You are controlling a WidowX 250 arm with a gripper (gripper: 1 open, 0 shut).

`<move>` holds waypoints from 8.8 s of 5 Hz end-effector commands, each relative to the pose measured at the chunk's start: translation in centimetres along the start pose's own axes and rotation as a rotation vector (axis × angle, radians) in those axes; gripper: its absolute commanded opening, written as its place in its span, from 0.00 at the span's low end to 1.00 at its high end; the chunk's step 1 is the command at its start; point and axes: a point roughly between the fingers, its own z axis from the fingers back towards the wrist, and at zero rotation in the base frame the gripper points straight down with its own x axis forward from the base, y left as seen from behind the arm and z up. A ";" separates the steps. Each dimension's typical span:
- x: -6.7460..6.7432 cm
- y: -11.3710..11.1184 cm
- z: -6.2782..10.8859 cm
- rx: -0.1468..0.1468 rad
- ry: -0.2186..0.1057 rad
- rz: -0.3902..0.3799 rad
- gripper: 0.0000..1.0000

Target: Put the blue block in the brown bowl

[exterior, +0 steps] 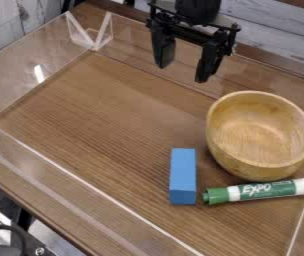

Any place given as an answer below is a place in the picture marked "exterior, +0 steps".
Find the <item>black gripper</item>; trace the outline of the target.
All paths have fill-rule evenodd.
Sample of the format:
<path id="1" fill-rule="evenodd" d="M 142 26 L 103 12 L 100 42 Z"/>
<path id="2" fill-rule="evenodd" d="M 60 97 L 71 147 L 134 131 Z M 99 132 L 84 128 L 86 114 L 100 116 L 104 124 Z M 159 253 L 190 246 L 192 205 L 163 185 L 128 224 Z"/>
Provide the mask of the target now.
<path id="1" fill-rule="evenodd" d="M 195 81 L 204 83 L 218 71 L 223 54 L 231 55 L 241 25 L 219 14 L 222 0 L 150 0 L 147 27 L 152 34 L 155 64 L 166 68 L 174 61 L 175 37 L 203 45 Z"/>

